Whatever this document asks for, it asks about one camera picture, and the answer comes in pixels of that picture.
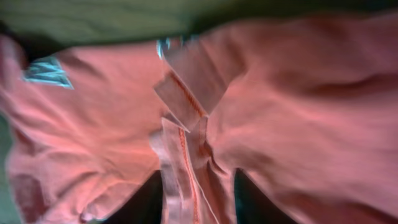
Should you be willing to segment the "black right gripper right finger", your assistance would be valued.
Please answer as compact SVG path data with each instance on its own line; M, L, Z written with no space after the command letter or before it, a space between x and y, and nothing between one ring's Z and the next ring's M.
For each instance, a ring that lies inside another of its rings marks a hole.
M234 176L237 224L297 224L241 170Z

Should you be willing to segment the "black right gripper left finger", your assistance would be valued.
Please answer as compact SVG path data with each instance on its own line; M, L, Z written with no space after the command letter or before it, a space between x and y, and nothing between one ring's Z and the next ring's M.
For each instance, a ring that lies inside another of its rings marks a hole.
M161 224L162 207L162 178L157 170L118 211L101 223Z

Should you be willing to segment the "red soccer t-shirt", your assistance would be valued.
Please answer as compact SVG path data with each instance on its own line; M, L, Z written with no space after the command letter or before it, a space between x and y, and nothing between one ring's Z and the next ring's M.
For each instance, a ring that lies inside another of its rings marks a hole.
M297 223L397 222L397 13L256 19L28 62L1 36L24 223L105 220L161 173L162 223L236 223L242 170Z

